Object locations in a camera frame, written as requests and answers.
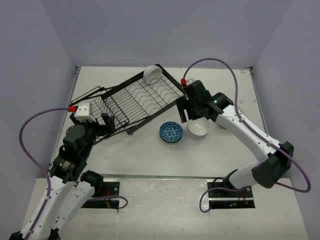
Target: blue and white bowl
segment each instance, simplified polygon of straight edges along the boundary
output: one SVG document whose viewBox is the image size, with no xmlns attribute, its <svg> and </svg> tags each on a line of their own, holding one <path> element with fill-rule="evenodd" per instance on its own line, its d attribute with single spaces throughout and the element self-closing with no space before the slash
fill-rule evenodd
<svg viewBox="0 0 320 240">
<path fill-rule="evenodd" d="M 178 123 L 167 121 L 161 125 L 159 134 L 163 141 L 172 144 L 178 142 L 182 138 L 184 130 Z"/>
</svg>

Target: red connector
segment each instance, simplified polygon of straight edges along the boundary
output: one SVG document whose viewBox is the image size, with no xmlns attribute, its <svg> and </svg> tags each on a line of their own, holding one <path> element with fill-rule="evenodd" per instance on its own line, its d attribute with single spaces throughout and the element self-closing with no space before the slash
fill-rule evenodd
<svg viewBox="0 0 320 240">
<path fill-rule="evenodd" d="M 77 111 L 76 106 L 68 106 L 68 108 L 69 108 L 69 110 L 68 110 L 69 113 L 75 113 Z"/>
<path fill-rule="evenodd" d="M 187 80 L 185 80 L 184 78 L 181 78 L 181 86 L 182 87 L 187 86 Z"/>
</svg>

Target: black wire dish rack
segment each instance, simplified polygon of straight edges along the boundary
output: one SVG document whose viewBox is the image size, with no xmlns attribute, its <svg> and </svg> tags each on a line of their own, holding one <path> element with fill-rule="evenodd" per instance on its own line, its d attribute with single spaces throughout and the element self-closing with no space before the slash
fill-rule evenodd
<svg viewBox="0 0 320 240">
<path fill-rule="evenodd" d="M 182 86 L 161 65 L 156 66 L 162 69 L 162 76 L 150 84 L 146 84 L 142 71 L 117 86 L 97 86 L 72 100 L 71 106 L 92 103 L 93 116 L 100 125 L 105 123 L 101 114 L 114 116 L 115 132 L 99 136 L 95 144 L 122 132 L 132 135 L 176 105 L 176 100 L 184 95 Z"/>
</svg>

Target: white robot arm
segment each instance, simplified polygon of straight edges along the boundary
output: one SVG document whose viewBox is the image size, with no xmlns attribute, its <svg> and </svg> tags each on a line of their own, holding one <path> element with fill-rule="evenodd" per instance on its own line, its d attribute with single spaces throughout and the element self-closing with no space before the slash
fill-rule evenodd
<svg viewBox="0 0 320 240">
<path fill-rule="evenodd" d="M 258 160 L 257 164 L 253 166 L 235 170 L 229 174 L 223 180 L 226 188 L 241 189 L 255 184 L 271 188 L 288 171 L 291 161 L 271 147 L 271 144 L 276 145 L 292 157 L 294 148 L 289 142 L 281 144 L 278 140 L 268 136 L 241 112 L 239 112 L 239 117 L 233 102 L 226 95 L 219 92 L 211 96 L 201 81 L 196 80 L 185 85 L 183 89 L 186 95 L 179 98 L 176 103 L 183 123 L 187 121 L 185 110 L 189 119 L 196 120 L 206 117 L 233 133 Z M 260 140 L 252 130 L 243 124 L 243 121 L 249 124 L 257 134 L 266 138 L 268 142 Z"/>
<path fill-rule="evenodd" d="M 96 137 L 114 133 L 114 118 L 104 114 L 105 125 L 100 125 L 92 114 L 90 103 L 80 103 L 77 108 L 69 109 L 74 111 L 71 119 L 75 125 L 66 131 L 63 145 L 49 171 L 50 189 L 45 190 L 26 226 L 13 233 L 9 240 L 59 240 L 59 234 L 84 203 L 95 194 L 102 195 L 103 177 L 100 174 L 87 171 L 77 181 L 87 165 Z"/>
</svg>

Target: white wall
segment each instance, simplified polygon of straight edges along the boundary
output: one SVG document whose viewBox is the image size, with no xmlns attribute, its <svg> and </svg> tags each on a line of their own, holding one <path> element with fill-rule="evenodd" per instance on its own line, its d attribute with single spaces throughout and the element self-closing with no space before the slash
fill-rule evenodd
<svg viewBox="0 0 320 240">
<path fill-rule="evenodd" d="M 0 239 L 21 229 L 40 171 L 24 154 L 18 134 L 31 115 L 65 107 L 75 68 L 40 0 L 3 0 L 0 7 Z M 35 119 L 24 133 L 26 147 L 47 166 L 64 113 Z"/>
<path fill-rule="evenodd" d="M 42 0 L 76 65 L 251 67 L 291 0 Z M 202 66 L 211 66 L 205 62 Z"/>
<path fill-rule="evenodd" d="M 320 239 L 320 1 L 293 0 L 253 69 L 270 134 L 295 146 L 294 157 L 311 180 L 296 193 L 310 240 Z M 295 187 L 305 180 L 293 167 Z"/>
</svg>

